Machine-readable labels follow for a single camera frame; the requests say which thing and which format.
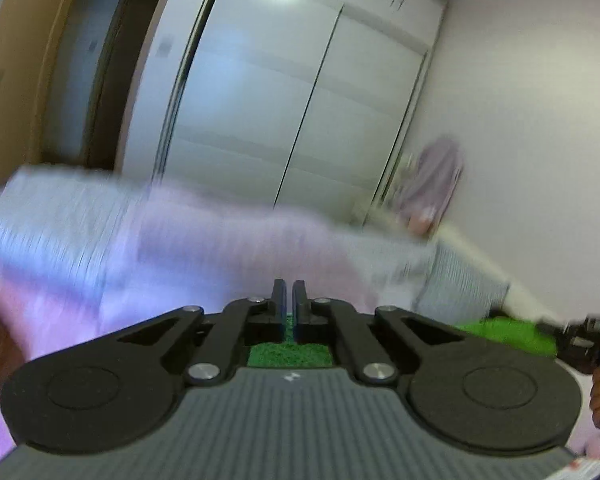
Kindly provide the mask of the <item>green knitted sweater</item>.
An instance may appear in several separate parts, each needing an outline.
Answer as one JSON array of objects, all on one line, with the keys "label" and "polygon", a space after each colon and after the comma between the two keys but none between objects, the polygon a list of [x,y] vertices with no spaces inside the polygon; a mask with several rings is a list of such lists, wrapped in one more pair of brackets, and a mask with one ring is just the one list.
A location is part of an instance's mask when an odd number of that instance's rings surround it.
[{"label": "green knitted sweater", "polygon": [[[535,356],[556,358],[555,338],[540,333],[530,321],[516,318],[484,318],[478,322],[457,325],[458,330],[471,335],[507,344]],[[292,339],[292,321],[287,318],[286,339],[279,344],[257,344],[250,350],[247,365],[268,368],[329,367],[334,364],[332,352],[322,344],[297,344]]]}]

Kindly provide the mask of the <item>grey checked pillow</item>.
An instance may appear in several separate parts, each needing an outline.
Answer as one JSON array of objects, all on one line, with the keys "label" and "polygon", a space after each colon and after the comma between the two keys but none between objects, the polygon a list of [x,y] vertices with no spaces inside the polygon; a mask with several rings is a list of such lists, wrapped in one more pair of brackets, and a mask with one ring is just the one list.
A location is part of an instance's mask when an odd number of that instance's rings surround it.
[{"label": "grey checked pillow", "polygon": [[485,318],[504,304],[509,284],[480,270],[445,242],[437,242],[436,256],[414,311],[448,325],[464,325]]}]

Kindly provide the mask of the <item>hanging lilac garment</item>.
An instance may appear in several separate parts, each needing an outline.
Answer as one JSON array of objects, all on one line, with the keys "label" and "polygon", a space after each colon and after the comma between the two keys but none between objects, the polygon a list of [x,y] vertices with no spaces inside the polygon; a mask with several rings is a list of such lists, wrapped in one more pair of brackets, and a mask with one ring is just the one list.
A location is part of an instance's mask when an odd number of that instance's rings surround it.
[{"label": "hanging lilac garment", "polygon": [[457,140],[442,136],[427,144],[411,175],[400,184],[393,208],[407,232],[428,237],[441,222],[464,169]]}]

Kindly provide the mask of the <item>pink floral bedspread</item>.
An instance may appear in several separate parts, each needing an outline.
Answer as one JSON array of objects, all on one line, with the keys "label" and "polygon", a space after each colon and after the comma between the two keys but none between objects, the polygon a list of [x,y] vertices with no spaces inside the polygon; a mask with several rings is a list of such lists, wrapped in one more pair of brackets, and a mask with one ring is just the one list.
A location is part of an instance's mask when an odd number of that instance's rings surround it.
[{"label": "pink floral bedspread", "polygon": [[[222,310],[241,289],[134,284],[98,301],[66,290],[0,280],[0,389],[25,362],[193,304]],[[0,410],[0,459],[14,441]]]}]

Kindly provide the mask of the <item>lilac striped duvet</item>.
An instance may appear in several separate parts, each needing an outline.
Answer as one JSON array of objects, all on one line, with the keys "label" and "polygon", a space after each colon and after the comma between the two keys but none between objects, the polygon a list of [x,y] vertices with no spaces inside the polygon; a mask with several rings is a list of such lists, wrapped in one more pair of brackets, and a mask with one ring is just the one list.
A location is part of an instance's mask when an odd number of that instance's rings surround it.
[{"label": "lilac striped duvet", "polygon": [[314,296],[411,307],[433,244],[172,180],[24,166],[0,188],[0,261],[95,299],[127,292],[215,309],[302,281]]}]

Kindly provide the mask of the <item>white sliding wardrobe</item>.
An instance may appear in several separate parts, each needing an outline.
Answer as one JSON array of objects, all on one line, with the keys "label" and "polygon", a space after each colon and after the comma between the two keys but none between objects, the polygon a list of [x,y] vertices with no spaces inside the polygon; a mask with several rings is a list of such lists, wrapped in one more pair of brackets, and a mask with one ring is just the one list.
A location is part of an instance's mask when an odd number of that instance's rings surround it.
[{"label": "white sliding wardrobe", "polygon": [[444,0],[161,0],[117,165],[348,222],[385,193]]}]

